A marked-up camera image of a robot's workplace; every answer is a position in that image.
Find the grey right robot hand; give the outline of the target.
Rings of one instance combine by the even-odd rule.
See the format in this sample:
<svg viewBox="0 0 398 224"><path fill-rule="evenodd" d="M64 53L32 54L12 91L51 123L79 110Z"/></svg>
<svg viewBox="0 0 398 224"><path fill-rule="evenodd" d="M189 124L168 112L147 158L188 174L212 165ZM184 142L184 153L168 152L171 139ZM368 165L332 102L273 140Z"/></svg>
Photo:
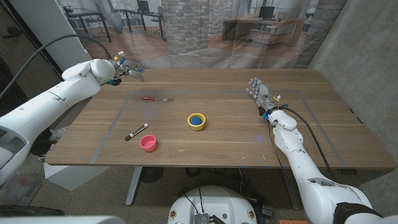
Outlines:
<svg viewBox="0 0 398 224"><path fill-rule="evenodd" d="M251 78L249 86L246 91L255 99L260 116L268 117L278 108L268 87L258 77Z"/></svg>

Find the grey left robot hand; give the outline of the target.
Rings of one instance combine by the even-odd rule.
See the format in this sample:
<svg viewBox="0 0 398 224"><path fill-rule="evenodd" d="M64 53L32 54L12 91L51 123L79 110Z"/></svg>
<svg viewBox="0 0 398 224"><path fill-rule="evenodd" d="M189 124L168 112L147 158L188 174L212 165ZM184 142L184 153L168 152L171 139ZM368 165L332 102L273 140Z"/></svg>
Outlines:
<svg viewBox="0 0 398 224"><path fill-rule="evenodd" d="M142 76L144 69L135 61L126 60L124 56L125 53L123 51L118 52L114 56L112 63L114 65L115 74L106 84L117 86L122 82L121 77L125 75L138 78L140 82L145 82Z"/></svg>

